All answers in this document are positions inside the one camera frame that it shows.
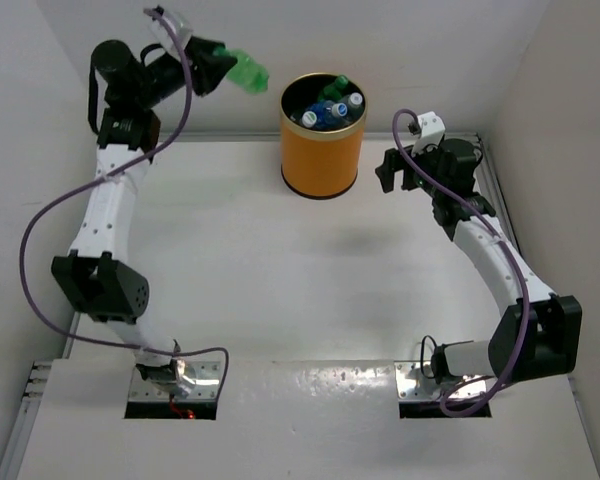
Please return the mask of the clear bottle green white cap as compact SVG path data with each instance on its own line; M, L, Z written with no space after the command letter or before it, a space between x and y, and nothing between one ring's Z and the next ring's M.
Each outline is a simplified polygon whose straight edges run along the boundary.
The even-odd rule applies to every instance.
M293 112L290 119L294 124L309 130L313 129L318 122L318 116L311 110Z

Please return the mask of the orange bin with gold rim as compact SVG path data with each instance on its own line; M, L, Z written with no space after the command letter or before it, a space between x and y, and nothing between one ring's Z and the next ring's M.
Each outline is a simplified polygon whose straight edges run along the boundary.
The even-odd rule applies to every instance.
M333 73L314 72L291 81L279 100L281 175L294 193L313 200L336 198L355 184L368 103L351 124L316 131L298 123L320 91L336 79Z

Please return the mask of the metal base plate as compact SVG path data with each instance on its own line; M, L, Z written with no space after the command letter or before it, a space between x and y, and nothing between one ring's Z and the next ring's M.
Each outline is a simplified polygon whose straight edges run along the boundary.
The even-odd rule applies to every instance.
M489 389L488 382L481 376L464 376L438 384L429 361L423 364L416 360L396 361L394 373L398 399L403 403L438 402L457 384L462 387L453 392L450 401L477 400Z
M221 380L221 363L175 360L163 367L137 365L130 381L128 399L134 402L213 401Z

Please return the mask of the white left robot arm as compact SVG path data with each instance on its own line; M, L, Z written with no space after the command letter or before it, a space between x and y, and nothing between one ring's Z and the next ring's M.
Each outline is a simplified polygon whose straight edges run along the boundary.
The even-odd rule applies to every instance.
M97 135L96 186L90 193L80 230L51 272L73 308L108 326L126 344L136 346L141 377L163 390L183 386L184 360L178 342L154 328L143 315L149 304L148 280L128 266L134 205L161 128L154 107L185 84L191 75L198 96L213 92L237 61L222 54L223 43L191 38L184 48L188 63L164 53L150 64L144 48L135 56L120 40L100 43L89 71L88 120Z

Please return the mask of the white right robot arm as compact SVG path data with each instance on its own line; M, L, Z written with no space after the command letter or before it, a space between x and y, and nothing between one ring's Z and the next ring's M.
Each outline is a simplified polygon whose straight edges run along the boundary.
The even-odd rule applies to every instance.
M384 192L420 189L432 199L433 216L447 237L471 260L491 292L501 319L490 339L438 345L431 358L437 383L465 375L499 377L517 383L568 374L576 366L582 307L560 296L524 262L508 241L488 200L475 188L481 153L470 142L447 139L406 161L385 151L375 170Z

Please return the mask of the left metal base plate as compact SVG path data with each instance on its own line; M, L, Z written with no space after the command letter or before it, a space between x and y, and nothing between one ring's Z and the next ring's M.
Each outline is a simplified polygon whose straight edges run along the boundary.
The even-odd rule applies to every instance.
M221 363L175 360L163 367L137 365L130 381L128 399L134 402L213 401L221 380Z

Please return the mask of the clear bottle white QR cap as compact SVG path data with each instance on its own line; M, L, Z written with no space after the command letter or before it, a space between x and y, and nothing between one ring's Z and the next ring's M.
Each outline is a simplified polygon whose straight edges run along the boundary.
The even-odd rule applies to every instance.
M364 96L359 92L353 92L345 95L340 103L346 106L346 112L342 116L347 124L353 124L358 121L365 111Z

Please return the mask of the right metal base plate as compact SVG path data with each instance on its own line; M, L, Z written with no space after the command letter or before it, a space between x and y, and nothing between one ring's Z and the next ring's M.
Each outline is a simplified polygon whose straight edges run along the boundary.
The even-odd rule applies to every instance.
M429 361L423 364L416 360L396 361L394 373L398 399L403 403L438 402L457 384L462 387L453 392L450 401L477 400L489 389L488 382L481 376L464 376L438 384Z

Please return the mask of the blue label water bottle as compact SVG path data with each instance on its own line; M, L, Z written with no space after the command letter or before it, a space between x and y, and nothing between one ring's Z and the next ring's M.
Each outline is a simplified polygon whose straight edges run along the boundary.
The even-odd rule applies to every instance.
M316 122L313 126L317 130L338 130L346 124L348 115L348 107L343 102L334 102L325 100L311 105L308 108L316 117Z

